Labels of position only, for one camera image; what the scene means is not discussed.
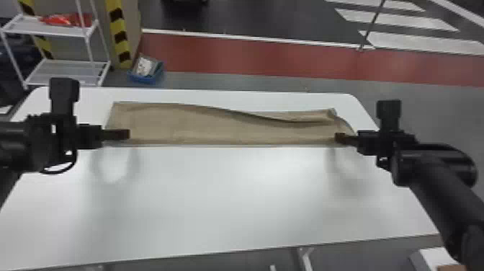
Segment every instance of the shelf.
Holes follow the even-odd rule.
[[[85,27],[87,37],[91,37],[99,21],[95,19],[91,27]],[[42,35],[50,37],[84,37],[82,27],[59,27],[39,21],[39,17],[18,14],[2,31],[9,34]]]
[[[48,86],[53,77],[68,77],[78,80],[82,86],[101,86],[110,65],[111,61],[58,61],[44,58],[25,82],[28,85]]]

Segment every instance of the fabric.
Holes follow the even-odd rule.
[[[107,129],[130,129],[133,144],[336,144],[354,134],[335,110],[243,112],[173,103],[116,102]]]

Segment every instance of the yellow and black striped pillar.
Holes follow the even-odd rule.
[[[118,67],[130,68],[133,59],[131,58],[130,44],[127,41],[126,22],[122,12],[121,0],[106,0],[106,10],[112,41],[115,43],[115,52],[119,61]]]
[[[35,16],[33,0],[19,0],[19,3],[26,15]],[[34,43],[46,58],[54,59],[50,42],[44,36],[34,36]]]

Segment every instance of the table leg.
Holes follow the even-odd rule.
[[[314,251],[314,247],[298,247],[296,248],[297,259],[299,260],[299,266],[301,271],[313,271],[313,265],[309,256]]]

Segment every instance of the crosswalk stripe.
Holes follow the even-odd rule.
[[[361,12],[350,9],[336,9],[336,11],[350,22],[371,22],[374,12]],[[376,21],[381,25],[398,25],[403,27],[416,27],[435,30],[459,31],[440,19],[432,19],[418,16],[406,16],[382,13]]]
[[[327,2],[342,3],[342,4],[354,4],[360,6],[379,6],[382,0],[326,0]],[[424,12],[425,10],[421,7],[404,1],[393,1],[387,0],[384,7],[389,9],[404,9],[411,10],[415,12]]]
[[[484,55],[484,44],[475,40],[372,32],[368,41],[377,48]]]

